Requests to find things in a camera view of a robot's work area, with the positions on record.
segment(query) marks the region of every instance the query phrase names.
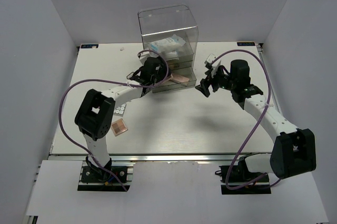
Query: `white table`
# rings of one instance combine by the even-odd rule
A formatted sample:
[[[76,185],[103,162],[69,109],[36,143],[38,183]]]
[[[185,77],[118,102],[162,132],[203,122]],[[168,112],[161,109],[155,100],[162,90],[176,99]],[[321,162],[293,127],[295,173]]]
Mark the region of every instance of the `white table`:
[[[37,224],[309,224],[327,217],[310,173],[272,194],[221,195],[215,164],[138,162],[128,192],[77,191],[82,161],[43,161],[27,209]]]
[[[259,55],[256,47],[238,47],[236,42],[198,43],[194,62],[197,84],[204,78],[204,61],[209,54],[243,48]],[[142,44],[100,44],[98,48],[80,49],[72,77],[72,84],[88,78],[126,81],[126,76],[141,64],[136,57]],[[246,53],[232,53],[222,58],[222,64],[230,68],[234,59],[247,60],[252,83],[267,94],[267,84],[259,63]],[[64,109],[65,130],[77,142],[85,140],[74,123],[75,115],[89,89],[110,89],[105,83],[84,83],[68,95]],[[114,116],[113,121],[120,119]],[[231,97],[229,91],[219,90],[204,97],[194,88],[149,93],[127,104],[123,116],[128,131],[115,137],[107,135],[107,147],[111,154],[169,154],[169,153],[235,153],[256,121]],[[271,152],[272,140],[258,128],[244,152]],[[70,143],[58,127],[52,154],[84,154]]]

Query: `purple cable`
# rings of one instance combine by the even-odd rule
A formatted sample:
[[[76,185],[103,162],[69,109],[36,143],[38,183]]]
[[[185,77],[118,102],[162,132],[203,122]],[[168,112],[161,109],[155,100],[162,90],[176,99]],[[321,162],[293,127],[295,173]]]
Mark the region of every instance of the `purple cable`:
[[[102,169],[102,170],[104,170],[105,172],[107,172],[107,173],[109,173],[110,175],[112,175],[112,176],[118,181],[118,183],[120,183],[120,185],[123,187],[123,189],[124,189],[125,191],[127,191],[127,189],[125,188],[125,186],[123,185],[123,183],[119,180],[119,178],[118,178],[118,177],[117,177],[111,170],[108,170],[108,169],[104,168],[104,167],[103,167],[103,166],[96,160],[96,158],[93,156],[92,152],[91,152],[89,149],[87,149],[85,146],[79,144],[78,142],[74,141],[74,140],[73,140],[73,139],[66,133],[66,131],[64,130],[64,127],[63,127],[63,122],[62,122],[62,108],[63,108],[64,100],[65,100],[65,98],[67,97],[67,94],[69,93],[69,91],[70,91],[73,87],[75,87],[75,86],[77,86],[77,85],[79,85],[79,84],[81,84],[81,83],[86,83],[86,82],[102,82],[102,83],[112,83],[112,84],[118,84],[118,85],[123,85],[123,86],[131,86],[131,87],[138,87],[138,88],[148,88],[148,89],[151,89],[151,88],[153,88],[153,87],[156,87],[156,86],[162,84],[162,83],[165,81],[165,79],[167,78],[168,74],[169,74],[169,65],[167,64],[166,60],[165,60],[159,53],[157,53],[156,51],[152,51],[152,50],[142,50],[142,51],[140,51],[140,52],[138,53],[138,55],[140,55],[141,53],[144,53],[144,52],[152,52],[152,53],[155,53],[155,54],[157,54],[161,59],[163,59],[163,61],[165,62],[165,65],[166,65],[166,75],[165,75],[164,79],[161,80],[160,82],[158,82],[158,83],[156,83],[156,84],[154,84],[154,85],[152,85],[152,86],[145,86],[145,85],[137,85],[137,84],[120,83],[120,82],[114,82],[114,81],[102,80],[102,79],[85,79],[85,80],[81,80],[81,81],[78,81],[78,82],[72,84],[72,85],[71,85],[71,86],[64,92],[64,94],[63,94],[63,96],[62,96],[62,98],[61,98],[61,101],[60,101],[60,106],[59,106],[59,108],[58,108],[58,122],[59,122],[59,124],[60,124],[60,128],[61,128],[61,131],[62,131],[62,133],[64,134],[64,136],[65,136],[68,140],[70,140],[73,144],[75,144],[76,146],[80,147],[81,149],[84,149],[84,150],[85,150],[85,151],[92,157],[92,159],[93,159],[93,161],[96,163],[96,165],[97,165],[100,169]]]
[[[229,189],[229,190],[237,190],[237,189],[240,189],[240,188],[242,188],[242,187],[248,186],[248,185],[250,185],[251,183],[254,183],[254,182],[258,181],[258,180],[260,180],[261,178],[263,178],[264,176],[267,175],[267,173],[264,173],[264,174],[258,176],[257,178],[254,178],[254,179],[252,179],[251,181],[246,182],[246,183],[244,183],[244,184],[242,184],[242,185],[240,185],[240,186],[230,187],[229,184],[228,184],[229,178],[230,178],[230,174],[231,174],[232,169],[233,169],[233,166],[234,166],[234,164],[235,164],[237,158],[238,158],[239,155],[241,154],[242,150],[243,150],[244,147],[246,146],[247,142],[248,142],[249,139],[252,137],[252,135],[253,135],[253,133],[255,132],[255,130],[257,129],[257,127],[260,125],[260,123],[261,123],[261,121],[262,121],[264,115],[265,115],[266,112],[267,112],[267,109],[268,109],[268,107],[269,107],[270,98],[271,98],[271,84],[270,84],[270,80],[269,80],[269,76],[268,76],[267,70],[265,69],[263,63],[259,60],[259,58],[258,58],[255,54],[253,54],[252,52],[249,52],[249,51],[247,51],[247,50],[242,50],[242,49],[229,50],[229,51],[227,51],[227,52],[225,52],[225,53],[219,55],[219,56],[218,56],[218,57],[211,63],[211,65],[212,65],[213,63],[215,63],[217,60],[219,60],[221,57],[223,57],[223,56],[225,56],[225,55],[227,55],[227,54],[229,54],[229,53],[233,53],[233,52],[244,52],[244,53],[250,54],[251,56],[253,56],[253,57],[259,62],[259,64],[261,65],[261,67],[262,67],[262,69],[263,69],[263,72],[264,72],[264,74],[265,74],[265,78],[267,79],[267,84],[268,84],[268,96],[267,96],[266,106],[265,106],[265,108],[264,108],[264,110],[263,110],[261,116],[260,116],[259,119],[257,120],[257,122],[256,122],[255,126],[253,127],[252,131],[248,134],[247,138],[246,138],[246,139],[244,140],[244,142],[242,143],[242,145],[241,145],[241,147],[239,148],[238,152],[235,154],[234,159],[233,159],[233,161],[232,161],[232,163],[231,163],[231,165],[230,165],[230,167],[229,167],[229,169],[228,169],[228,172],[227,172],[227,174],[226,174],[225,183],[226,183],[227,189]]]

